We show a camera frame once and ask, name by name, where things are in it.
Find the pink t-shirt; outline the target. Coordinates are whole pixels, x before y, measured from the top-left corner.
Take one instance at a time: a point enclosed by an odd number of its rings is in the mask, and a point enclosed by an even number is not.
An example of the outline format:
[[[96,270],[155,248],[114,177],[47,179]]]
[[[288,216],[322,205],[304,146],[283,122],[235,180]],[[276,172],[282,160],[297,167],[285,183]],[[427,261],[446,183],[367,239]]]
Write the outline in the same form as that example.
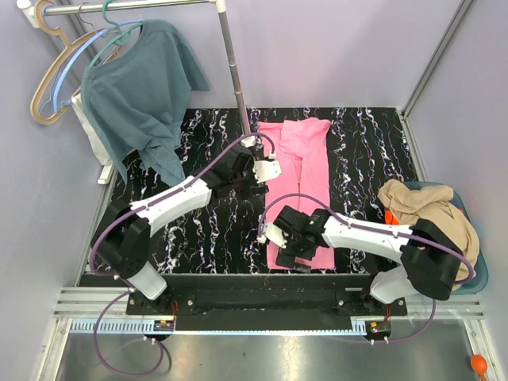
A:
[[[301,121],[280,123],[258,122],[258,131],[269,136],[275,143],[276,159],[282,174],[267,182],[265,206],[286,194],[307,194],[330,205],[329,161],[326,136],[331,121],[311,117]],[[308,198],[291,197],[277,202],[267,212],[265,221],[273,222],[284,206],[311,215],[319,204]],[[270,270],[286,270],[276,264],[279,248],[275,244],[267,245],[267,267]],[[333,270],[335,256],[332,248],[318,247],[312,260],[300,260],[311,269]]]

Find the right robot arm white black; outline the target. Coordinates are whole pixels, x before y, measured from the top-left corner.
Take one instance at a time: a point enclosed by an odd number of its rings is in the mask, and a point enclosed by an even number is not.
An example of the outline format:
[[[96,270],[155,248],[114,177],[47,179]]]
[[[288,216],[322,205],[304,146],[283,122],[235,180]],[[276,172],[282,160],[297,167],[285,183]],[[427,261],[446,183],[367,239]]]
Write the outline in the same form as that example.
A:
[[[456,284],[462,251],[434,223],[418,219],[414,225],[383,225],[359,221],[332,210],[316,209],[312,215],[284,206],[263,235],[279,247],[277,263],[307,272],[297,259],[311,260],[319,248],[352,248],[397,263],[374,275],[360,305],[368,314],[379,314],[388,304],[413,294],[446,301]]]

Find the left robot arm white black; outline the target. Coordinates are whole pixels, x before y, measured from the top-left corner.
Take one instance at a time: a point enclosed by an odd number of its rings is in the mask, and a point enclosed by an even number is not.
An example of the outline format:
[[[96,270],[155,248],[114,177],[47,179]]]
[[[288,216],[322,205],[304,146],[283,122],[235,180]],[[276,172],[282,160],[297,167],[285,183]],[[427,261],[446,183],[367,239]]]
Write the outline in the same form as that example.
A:
[[[138,202],[111,202],[91,240],[90,265],[95,265],[96,257],[101,258],[113,275],[142,293],[151,312],[165,313],[171,306],[171,295],[166,281],[149,263],[151,238],[167,224],[232,190],[244,197],[264,193],[267,178],[261,169],[274,162],[274,148],[263,153],[231,144],[202,170],[166,191]]]

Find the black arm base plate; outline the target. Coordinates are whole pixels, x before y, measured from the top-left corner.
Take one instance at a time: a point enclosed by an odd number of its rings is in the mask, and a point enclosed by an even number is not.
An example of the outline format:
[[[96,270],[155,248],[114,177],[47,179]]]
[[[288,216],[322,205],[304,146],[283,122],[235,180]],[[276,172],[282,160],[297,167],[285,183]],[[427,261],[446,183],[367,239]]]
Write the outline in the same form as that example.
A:
[[[352,317],[407,314],[398,298],[389,306],[367,295],[368,275],[167,275],[167,289],[150,302],[135,292],[128,315],[176,314],[190,331],[332,331],[351,329]]]

